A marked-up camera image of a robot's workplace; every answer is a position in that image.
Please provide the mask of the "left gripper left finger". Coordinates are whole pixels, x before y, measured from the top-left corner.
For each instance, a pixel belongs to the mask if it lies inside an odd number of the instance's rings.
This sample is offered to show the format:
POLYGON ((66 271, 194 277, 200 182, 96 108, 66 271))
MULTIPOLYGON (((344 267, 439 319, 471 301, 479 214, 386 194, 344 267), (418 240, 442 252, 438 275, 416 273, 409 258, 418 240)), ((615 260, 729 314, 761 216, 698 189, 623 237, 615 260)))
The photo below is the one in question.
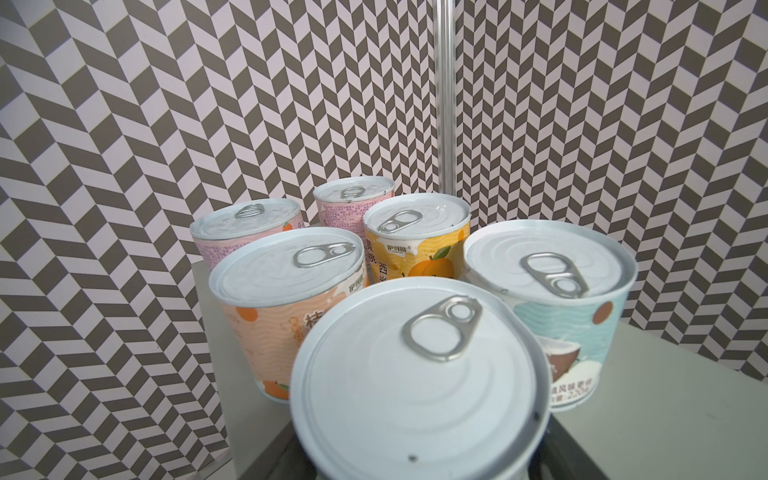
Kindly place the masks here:
POLYGON ((247 453, 251 462, 238 479, 288 479, 300 469, 300 445, 291 421, 258 430, 247 444, 247 453))

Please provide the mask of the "orange label can front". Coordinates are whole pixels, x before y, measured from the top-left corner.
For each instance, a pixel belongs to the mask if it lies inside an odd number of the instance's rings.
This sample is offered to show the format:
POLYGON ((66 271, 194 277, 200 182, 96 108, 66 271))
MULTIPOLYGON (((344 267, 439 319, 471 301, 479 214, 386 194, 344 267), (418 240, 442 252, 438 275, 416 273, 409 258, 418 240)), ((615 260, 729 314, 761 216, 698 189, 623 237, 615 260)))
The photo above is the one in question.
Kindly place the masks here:
POLYGON ((374 280, 460 278, 470 220, 465 200, 442 193, 400 195, 371 207, 363 223, 374 280))

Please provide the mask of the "can teal label back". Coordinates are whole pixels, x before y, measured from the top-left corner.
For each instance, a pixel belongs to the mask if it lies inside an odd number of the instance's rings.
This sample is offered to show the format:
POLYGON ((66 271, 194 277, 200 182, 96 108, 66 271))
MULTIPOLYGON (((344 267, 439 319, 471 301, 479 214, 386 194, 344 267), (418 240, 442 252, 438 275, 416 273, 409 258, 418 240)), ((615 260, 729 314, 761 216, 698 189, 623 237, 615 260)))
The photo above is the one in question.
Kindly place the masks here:
POLYGON ((523 479, 550 386, 539 342, 506 303, 415 277, 320 320, 296 357, 290 409, 324 479, 523 479))

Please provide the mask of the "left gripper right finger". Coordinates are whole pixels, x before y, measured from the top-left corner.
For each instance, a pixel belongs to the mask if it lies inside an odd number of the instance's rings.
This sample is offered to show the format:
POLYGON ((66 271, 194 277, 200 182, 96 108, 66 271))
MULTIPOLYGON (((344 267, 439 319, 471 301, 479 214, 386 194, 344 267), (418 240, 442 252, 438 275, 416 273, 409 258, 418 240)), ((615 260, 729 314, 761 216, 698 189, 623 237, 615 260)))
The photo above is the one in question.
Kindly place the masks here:
POLYGON ((607 480, 608 477, 552 415, 539 448, 540 465, 553 479, 607 480))

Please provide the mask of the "pink label can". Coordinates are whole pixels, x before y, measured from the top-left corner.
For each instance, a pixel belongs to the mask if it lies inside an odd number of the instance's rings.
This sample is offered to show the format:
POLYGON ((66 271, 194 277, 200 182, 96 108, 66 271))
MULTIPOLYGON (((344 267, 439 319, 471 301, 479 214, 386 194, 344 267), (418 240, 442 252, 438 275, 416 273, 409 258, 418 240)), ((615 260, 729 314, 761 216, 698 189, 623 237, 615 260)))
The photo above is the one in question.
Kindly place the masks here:
POLYGON ((375 204, 392 198, 395 182, 383 176, 342 178, 313 190, 322 226, 341 228, 365 237, 363 217, 375 204))
POLYGON ((195 220, 190 233, 213 270, 225 257, 258 239, 304 227, 300 205, 291 199, 234 204, 195 220))

